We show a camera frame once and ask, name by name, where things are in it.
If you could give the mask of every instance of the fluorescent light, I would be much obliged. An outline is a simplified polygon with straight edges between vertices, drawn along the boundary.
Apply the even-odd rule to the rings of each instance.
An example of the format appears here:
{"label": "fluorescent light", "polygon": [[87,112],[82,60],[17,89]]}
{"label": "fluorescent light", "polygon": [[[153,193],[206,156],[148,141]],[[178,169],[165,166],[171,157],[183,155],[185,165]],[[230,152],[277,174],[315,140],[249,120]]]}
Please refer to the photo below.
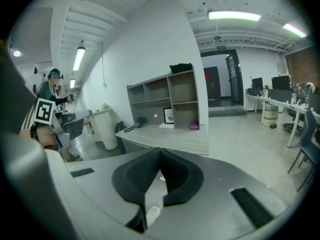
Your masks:
{"label": "fluorescent light", "polygon": [[80,62],[82,60],[82,57],[84,56],[85,51],[86,51],[86,48],[78,47],[78,50],[76,51],[76,55],[75,55],[75,59],[74,59],[74,64],[73,64],[74,71],[79,70]]}
{"label": "fluorescent light", "polygon": [[18,50],[15,50],[15,51],[13,52],[13,56],[15,56],[15,57],[19,57],[20,55],[21,55],[21,52],[18,51]]}
{"label": "fluorescent light", "polygon": [[305,38],[307,36],[305,33],[290,24],[285,24],[283,28],[297,34],[301,38]]}
{"label": "fluorescent light", "polygon": [[70,80],[70,88],[75,88],[75,83],[76,83],[76,80],[75,79],[71,79]]}
{"label": "fluorescent light", "polygon": [[250,21],[258,21],[261,15],[249,13],[249,12],[241,12],[241,11],[209,11],[208,18],[209,20],[215,19],[242,19],[242,20],[250,20]]}

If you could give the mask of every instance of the black and white qr marker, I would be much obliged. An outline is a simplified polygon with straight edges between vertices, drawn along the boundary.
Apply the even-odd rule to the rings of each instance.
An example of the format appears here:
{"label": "black and white qr marker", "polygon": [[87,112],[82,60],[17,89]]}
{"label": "black and white qr marker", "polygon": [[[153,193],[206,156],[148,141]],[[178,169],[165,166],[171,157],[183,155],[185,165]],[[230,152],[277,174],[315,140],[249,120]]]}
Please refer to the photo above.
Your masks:
{"label": "black and white qr marker", "polygon": [[34,121],[51,125],[56,103],[51,100],[39,98],[35,107]]}

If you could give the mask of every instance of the brick wall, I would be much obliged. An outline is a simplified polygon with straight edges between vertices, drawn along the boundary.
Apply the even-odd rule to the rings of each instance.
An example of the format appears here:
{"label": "brick wall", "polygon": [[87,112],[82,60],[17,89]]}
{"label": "brick wall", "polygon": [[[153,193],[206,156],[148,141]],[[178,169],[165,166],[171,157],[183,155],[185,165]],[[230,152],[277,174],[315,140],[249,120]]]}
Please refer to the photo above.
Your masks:
{"label": "brick wall", "polygon": [[285,56],[291,82],[312,82],[320,88],[319,55],[314,47]]}

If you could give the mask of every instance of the purple object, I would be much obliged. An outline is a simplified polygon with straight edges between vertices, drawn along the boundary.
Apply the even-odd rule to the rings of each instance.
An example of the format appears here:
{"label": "purple object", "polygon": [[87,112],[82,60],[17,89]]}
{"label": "purple object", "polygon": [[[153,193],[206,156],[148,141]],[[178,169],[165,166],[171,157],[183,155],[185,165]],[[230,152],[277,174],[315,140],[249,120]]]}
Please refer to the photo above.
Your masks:
{"label": "purple object", "polygon": [[199,130],[199,126],[198,126],[198,123],[195,122],[195,121],[192,121],[189,125],[189,130],[191,131],[196,131],[196,130]]}

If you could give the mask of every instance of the telephone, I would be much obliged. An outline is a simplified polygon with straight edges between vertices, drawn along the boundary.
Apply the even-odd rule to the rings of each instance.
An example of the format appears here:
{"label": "telephone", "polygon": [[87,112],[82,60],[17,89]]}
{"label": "telephone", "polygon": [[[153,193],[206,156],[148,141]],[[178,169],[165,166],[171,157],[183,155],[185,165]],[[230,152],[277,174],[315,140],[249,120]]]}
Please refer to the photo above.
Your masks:
{"label": "telephone", "polygon": [[146,124],[147,123],[147,119],[145,117],[139,117],[135,122],[134,124],[125,129],[124,132],[127,133],[127,132],[130,132],[131,130],[133,130],[134,128],[140,128],[142,125]]}

